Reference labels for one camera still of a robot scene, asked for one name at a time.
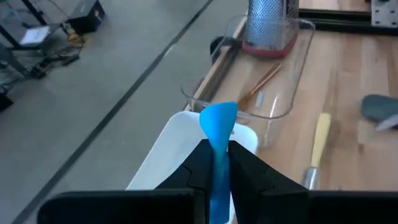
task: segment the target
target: wooden table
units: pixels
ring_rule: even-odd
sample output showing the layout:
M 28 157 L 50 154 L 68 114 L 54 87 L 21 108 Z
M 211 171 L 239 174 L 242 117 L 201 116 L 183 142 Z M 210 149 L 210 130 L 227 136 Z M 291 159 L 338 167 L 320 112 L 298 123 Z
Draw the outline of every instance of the wooden table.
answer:
M 300 7 L 369 10 L 363 0 L 301 0 Z M 254 65 L 252 59 L 238 54 L 211 101 L 223 101 L 226 95 L 233 95 L 237 100 L 250 86 L 248 80 L 259 78 L 255 74 L 258 73 L 256 66 L 258 64 Z M 365 95 L 398 97 L 397 66 L 398 40 L 395 37 L 316 31 L 294 107 L 279 125 L 275 141 L 272 144 L 261 142 L 257 156 L 287 177 L 301 182 L 310 164 L 317 118 L 321 112 L 327 112 L 333 121 L 320 165 L 318 188 L 398 190 L 395 175 L 398 172 L 398 132 L 376 132 L 374 123 L 363 119 L 360 113 Z M 207 94 L 209 76 L 220 67 L 218 62 L 214 64 L 199 86 L 197 97 Z M 249 74 L 245 75 L 244 71 L 248 70 Z M 226 83 L 236 85 L 233 91 L 231 88 L 223 90 Z M 263 124 L 255 121 L 248 126 L 262 138 L 264 133 L 260 133 L 258 126 Z

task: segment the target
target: wooden utensil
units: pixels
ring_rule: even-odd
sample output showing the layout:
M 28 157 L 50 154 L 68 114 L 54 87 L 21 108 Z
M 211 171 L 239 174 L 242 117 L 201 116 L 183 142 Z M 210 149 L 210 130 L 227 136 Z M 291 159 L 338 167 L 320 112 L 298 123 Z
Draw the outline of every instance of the wooden utensil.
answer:
M 248 93 L 246 93 L 239 101 L 238 101 L 238 107 L 240 111 L 244 111 L 247 107 L 249 102 L 252 100 L 253 96 L 269 81 L 273 76 L 275 76 L 282 64 L 277 63 L 274 65 L 255 85 Z
M 319 163 L 321 161 L 322 153 L 328 138 L 329 128 L 331 123 L 331 116 L 328 113 L 321 113 L 318 118 L 317 128 L 315 130 L 311 166 L 304 173 L 303 184 L 304 187 L 313 190 L 317 185 L 317 173 Z

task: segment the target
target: gray floor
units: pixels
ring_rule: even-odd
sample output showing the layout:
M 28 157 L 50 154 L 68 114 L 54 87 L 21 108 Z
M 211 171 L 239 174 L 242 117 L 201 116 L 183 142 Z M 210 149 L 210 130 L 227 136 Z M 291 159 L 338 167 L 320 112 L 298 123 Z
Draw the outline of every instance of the gray floor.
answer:
M 51 20 L 62 19 L 42 2 Z M 78 1 L 55 2 L 70 13 Z M 81 60 L 10 92 L 16 103 L 0 113 L 1 223 L 15 219 L 205 2 L 102 0 L 108 17 Z M 168 118 L 183 108 L 180 84 L 206 74 L 211 39 L 246 8 L 247 1 L 214 0 L 52 194 L 125 189 Z

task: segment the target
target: blue silicone spatula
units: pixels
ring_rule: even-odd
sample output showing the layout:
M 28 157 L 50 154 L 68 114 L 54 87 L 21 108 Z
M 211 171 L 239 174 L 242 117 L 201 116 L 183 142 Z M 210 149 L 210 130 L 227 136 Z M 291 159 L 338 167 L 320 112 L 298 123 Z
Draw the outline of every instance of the blue silicone spatula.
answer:
M 235 102 L 211 105 L 200 113 L 200 126 L 213 148 L 211 224 L 229 221 L 229 157 L 226 150 L 237 113 L 238 104 Z

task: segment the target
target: clear plastic container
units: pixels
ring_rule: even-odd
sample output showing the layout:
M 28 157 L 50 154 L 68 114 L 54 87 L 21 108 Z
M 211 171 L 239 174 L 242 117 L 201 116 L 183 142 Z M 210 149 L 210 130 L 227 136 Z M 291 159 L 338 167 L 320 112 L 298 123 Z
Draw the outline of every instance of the clear plastic container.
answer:
M 192 81 L 181 87 L 190 109 L 200 112 L 213 103 L 241 103 L 280 63 L 279 71 L 251 97 L 246 97 L 248 103 L 238 112 L 238 122 L 255 130 L 261 147 L 272 145 L 284 125 L 283 117 L 293 108 L 314 31 L 315 25 L 302 19 L 233 17 L 212 55 L 217 59 L 209 73 L 200 83 Z M 227 44 L 231 39 L 237 47 Z

